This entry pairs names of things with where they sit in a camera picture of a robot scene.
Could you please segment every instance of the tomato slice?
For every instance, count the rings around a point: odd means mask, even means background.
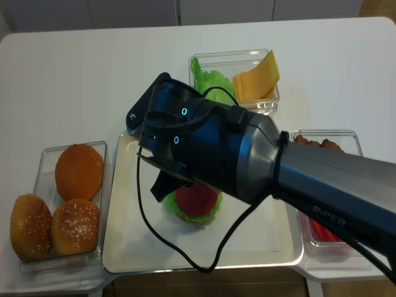
[[[192,217],[200,217],[211,211],[217,202],[217,193],[204,184],[194,183],[191,187],[176,190],[176,201],[180,209]]]
[[[311,229],[314,233],[314,237],[319,241],[342,241],[340,238],[331,233],[328,229],[324,228],[317,221],[309,218]]]

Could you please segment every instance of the cheese slice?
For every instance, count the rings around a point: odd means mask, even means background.
[[[233,77],[237,99],[250,101],[273,98],[273,90],[279,79],[277,61],[273,51],[270,51],[255,68]]]

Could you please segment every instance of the robotic arm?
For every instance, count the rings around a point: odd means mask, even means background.
[[[191,182],[251,205],[273,194],[394,278],[359,243],[385,255],[396,272],[396,165],[288,142],[268,116],[160,77],[127,117],[145,114],[139,145],[153,156],[140,157],[161,169],[152,188],[157,201]]]

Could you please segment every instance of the white tray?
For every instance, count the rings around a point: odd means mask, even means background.
[[[113,188],[106,226],[103,265],[111,273],[136,273],[191,268],[176,251],[161,243],[140,215],[136,191],[138,145],[126,132],[118,140]],[[215,219],[205,226],[186,223],[169,213],[150,192],[159,170],[140,163],[142,203],[150,224],[198,265],[213,262],[220,241],[232,223],[248,208],[223,195]],[[238,227],[223,249],[218,267],[295,265],[303,253],[296,212],[268,197]]]

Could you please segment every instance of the plain bun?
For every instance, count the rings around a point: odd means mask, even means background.
[[[51,238],[59,255],[80,254],[96,249],[99,208],[83,199],[72,199],[55,210]]]
[[[42,260],[50,254],[50,224],[51,212],[40,197],[18,197],[12,210],[10,236],[22,262]]]
[[[55,181],[58,193],[65,201],[92,200],[103,181],[102,156],[89,145],[71,145],[59,157]]]

